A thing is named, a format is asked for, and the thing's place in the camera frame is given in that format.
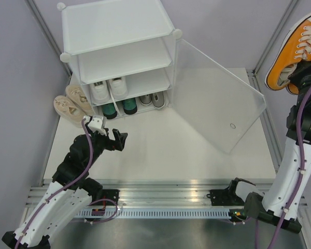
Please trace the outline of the orange canvas sneaker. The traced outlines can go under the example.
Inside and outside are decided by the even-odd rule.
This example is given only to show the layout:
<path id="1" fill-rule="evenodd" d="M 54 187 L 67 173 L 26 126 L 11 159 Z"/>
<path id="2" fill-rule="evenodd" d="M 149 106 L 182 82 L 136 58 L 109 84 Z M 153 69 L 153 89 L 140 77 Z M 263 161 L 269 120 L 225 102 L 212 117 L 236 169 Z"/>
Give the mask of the orange canvas sneaker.
<path id="1" fill-rule="evenodd" d="M 273 91 L 287 89 L 289 76 L 301 61 L 311 61 L 311 13 L 289 30 L 265 77 L 265 85 Z"/>
<path id="2" fill-rule="evenodd" d="M 292 95 L 298 95 L 299 94 L 299 90 L 294 84 L 288 84 L 287 90 Z"/>

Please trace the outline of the green loafer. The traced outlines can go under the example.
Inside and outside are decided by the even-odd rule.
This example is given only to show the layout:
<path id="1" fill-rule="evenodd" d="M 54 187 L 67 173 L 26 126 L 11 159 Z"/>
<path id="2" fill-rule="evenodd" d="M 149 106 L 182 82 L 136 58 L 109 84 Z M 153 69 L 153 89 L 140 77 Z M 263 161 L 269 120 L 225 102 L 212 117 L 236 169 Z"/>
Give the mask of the green loafer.
<path id="1" fill-rule="evenodd" d="M 127 115 L 135 114 L 138 110 L 135 98 L 123 100 L 122 105 L 124 113 Z"/>
<path id="2" fill-rule="evenodd" d="M 101 108 L 103 116 L 106 117 L 108 120 L 116 118 L 117 111 L 113 103 L 102 105 Z"/>

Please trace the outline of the grey canvas sneaker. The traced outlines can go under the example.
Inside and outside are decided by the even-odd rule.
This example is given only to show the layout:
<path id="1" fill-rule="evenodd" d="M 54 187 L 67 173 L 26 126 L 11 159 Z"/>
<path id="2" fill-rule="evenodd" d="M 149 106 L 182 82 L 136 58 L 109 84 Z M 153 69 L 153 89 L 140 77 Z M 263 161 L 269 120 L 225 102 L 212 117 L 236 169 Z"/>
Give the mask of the grey canvas sneaker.
<path id="1" fill-rule="evenodd" d="M 139 101 L 140 101 L 141 105 L 149 106 L 152 104 L 152 95 L 146 94 L 146 95 L 140 96 Z"/>
<path id="2" fill-rule="evenodd" d="M 157 92 L 152 94 L 152 103 L 155 108 L 161 109 L 165 105 L 165 97 L 164 97 L 164 92 Z"/>

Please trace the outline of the white sneaker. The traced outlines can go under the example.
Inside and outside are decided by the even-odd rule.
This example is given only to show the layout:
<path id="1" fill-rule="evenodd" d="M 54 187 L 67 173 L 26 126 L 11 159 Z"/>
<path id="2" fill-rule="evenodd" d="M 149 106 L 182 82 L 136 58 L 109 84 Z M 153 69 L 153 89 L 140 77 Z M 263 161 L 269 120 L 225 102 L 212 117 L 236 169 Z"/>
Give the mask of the white sneaker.
<path id="1" fill-rule="evenodd" d="M 91 94 L 94 103 L 104 103 L 109 100 L 109 92 L 106 81 L 99 81 L 90 84 Z"/>
<path id="2" fill-rule="evenodd" d="M 128 88 L 126 85 L 125 77 L 117 77 L 107 80 L 109 86 L 109 94 L 112 104 L 114 105 L 115 110 L 117 111 L 118 116 L 122 116 L 119 111 L 119 107 L 116 104 L 117 101 L 124 100 L 128 95 Z"/>

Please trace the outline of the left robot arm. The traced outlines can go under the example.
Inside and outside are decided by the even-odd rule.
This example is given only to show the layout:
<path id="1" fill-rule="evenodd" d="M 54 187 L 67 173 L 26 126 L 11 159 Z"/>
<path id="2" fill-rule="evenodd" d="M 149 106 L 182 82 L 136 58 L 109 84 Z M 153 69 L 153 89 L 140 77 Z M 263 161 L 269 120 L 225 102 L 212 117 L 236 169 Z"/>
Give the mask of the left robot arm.
<path id="1" fill-rule="evenodd" d="M 89 169 L 103 151 L 124 149 L 127 133 L 113 129 L 114 139 L 85 129 L 69 148 L 45 195 L 20 228 L 7 231 L 9 248 L 50 248 L 57 235 L 87 205 L 103 199 L 103 186 L 89 177 Z"/>

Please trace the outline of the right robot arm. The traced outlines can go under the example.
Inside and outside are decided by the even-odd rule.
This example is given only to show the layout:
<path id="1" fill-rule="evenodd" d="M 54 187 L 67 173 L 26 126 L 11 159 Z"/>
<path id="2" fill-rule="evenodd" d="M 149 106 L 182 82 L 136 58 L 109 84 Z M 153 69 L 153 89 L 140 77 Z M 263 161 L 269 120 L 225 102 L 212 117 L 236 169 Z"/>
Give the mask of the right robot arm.
<path id="1" fill-rule="evenodd" d="M 287 117 L 285 152 L 273 184 L 266 193 L 236 178 L 226 192 L 232 205 L 244 202 L 245 215 L 299 233 L 298 205 L 311 176 L 311 61 L 302 61 L 289 77 L 299 90 Z"/>

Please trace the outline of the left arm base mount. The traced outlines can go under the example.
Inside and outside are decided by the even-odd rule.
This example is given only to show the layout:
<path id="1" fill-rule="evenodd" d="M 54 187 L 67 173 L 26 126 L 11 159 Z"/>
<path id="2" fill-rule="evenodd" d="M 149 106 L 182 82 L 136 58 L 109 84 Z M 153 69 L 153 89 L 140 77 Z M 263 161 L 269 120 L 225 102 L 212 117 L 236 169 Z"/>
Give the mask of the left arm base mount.
<path id="1" fill-rule="evenodd" d="M 119 201 L 119 190 L 118 189 L 104 189 L 99 200 L 101 201 L 92 204 L 92 206 L 99 206 L 100 209 L 105 209 L 107 206 L 115 206 L 112 202 L 106 201 L 105 199 L 109 199 L 116 204 Z"/>

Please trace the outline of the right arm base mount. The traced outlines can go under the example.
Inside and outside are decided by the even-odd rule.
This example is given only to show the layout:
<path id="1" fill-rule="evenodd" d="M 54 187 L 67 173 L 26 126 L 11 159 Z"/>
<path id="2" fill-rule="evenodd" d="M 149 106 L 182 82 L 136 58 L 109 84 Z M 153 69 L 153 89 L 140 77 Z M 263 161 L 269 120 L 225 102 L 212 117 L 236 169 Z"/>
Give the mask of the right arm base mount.
<path id="1" fill-rule="evenodd" d="M 212 189 L 207 194 L 212 206 L 243 206 L 244 201 L 228 189 Z"/>

